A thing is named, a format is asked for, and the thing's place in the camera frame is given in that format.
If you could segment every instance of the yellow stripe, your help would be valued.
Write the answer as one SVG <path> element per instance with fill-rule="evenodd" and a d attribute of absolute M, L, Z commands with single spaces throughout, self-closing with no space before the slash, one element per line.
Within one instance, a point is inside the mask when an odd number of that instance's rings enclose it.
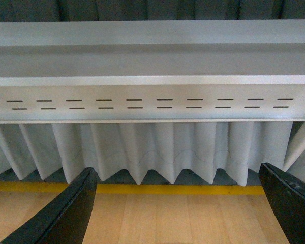
<path fill-rule="evenodd" d="M 60 193 L 68 184 L 43 182 L 3 182 L 0 192 Z M 261 186 L 178 186 L 99 184 L 97 193 L 105 194 L 178 194 L 178 195 L 263 195 Z"/>

